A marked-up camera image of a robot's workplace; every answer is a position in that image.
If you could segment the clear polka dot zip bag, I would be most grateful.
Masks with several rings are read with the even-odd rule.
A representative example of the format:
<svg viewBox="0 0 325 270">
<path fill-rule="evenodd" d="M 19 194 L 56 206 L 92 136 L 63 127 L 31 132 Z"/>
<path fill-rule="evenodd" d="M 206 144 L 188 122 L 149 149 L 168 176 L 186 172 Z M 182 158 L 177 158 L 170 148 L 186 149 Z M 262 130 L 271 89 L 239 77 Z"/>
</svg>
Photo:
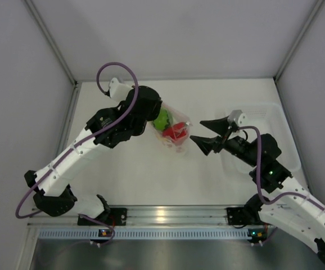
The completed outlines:
<svg viewBox="0 0 325 270">
<path fill-rule="evenodd" d="M 180 156 L 187 152 L 192 126 L 189 116 L 163 102 L 157 118 L 148 126 L 166 152 Z"/>
</svg>

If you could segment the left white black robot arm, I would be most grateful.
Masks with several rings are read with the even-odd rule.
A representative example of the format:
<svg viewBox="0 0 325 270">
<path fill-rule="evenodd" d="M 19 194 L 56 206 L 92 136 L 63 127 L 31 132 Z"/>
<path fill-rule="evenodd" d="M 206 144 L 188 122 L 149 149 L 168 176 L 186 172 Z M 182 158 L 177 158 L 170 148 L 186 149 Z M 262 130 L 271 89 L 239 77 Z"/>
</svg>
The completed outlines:
<svg viewBox="0 0 325 270">
<path fill-rule="evenodd" d="M 116 107 L 98 110 L 73 143 L 45 168 L 25 173 L 26 183 L 34 189 L 33 200 L 39 211 L 51 217 L 73 211 L 88 216 L 96 224 L 105 224 L 110 217 L 106 200 L 101 195 L 73 193 L 70 183 L 104 152 L 140 136 L 147 122 L 159 115 L 161 104 L 161 97 L 150 87 L 129 90 Z"/>
</svg>

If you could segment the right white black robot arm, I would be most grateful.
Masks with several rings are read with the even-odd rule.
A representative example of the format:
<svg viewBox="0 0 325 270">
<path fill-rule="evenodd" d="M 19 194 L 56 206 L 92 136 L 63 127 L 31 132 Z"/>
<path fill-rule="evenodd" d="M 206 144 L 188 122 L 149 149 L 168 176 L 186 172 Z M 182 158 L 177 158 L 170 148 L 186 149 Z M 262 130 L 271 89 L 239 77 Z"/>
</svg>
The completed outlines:
<svg viewBox="0 0 325 270">
<path fill-rule="evenodd" d="M 282 151 L 275 138 L 255 126 L 243 127 L 230 116 L 200 123 L 217 134 L 190 137 L 205 155 L 226 150 L 253 168 L 249 175 L 256 184 L 253 198 L 258 204 L 245 209 L 246 219 L 285 231 L 311 248 L 325 265 L 325 205 L 277 160 Z"/>
</svg>

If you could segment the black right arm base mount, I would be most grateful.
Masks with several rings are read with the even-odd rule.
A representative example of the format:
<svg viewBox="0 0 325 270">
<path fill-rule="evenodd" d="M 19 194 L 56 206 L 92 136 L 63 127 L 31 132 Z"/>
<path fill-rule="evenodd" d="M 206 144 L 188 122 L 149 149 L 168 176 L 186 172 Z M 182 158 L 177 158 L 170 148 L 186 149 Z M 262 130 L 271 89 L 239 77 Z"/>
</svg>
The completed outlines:
<svg viewBox="0 0 325 270">
<path fill-rule="evenodd" d="M 246 207 L 226 208 L 228 224 L 231 226 L 263 225 L 256 210 Z"/>
</svg>

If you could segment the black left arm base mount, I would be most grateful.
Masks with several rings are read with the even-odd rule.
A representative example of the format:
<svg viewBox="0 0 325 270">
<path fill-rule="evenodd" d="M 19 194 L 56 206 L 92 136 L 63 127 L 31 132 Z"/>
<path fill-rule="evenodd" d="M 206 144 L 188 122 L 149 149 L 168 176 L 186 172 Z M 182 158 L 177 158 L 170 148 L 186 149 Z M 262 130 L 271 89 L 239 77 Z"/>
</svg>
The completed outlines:
<svg viewBox="0 0 325 270">
<path fill-rule="evenodd" d="M 127 208 L 111 208 L 105 210 L 94 220 L 102 222 L 109 226 L 125 226 L 127 221 Z M 92 222 L 85 218 L 79 217 L 77 224 L 79 226 L 97 226 L 96 222 Z"/>
</svg>

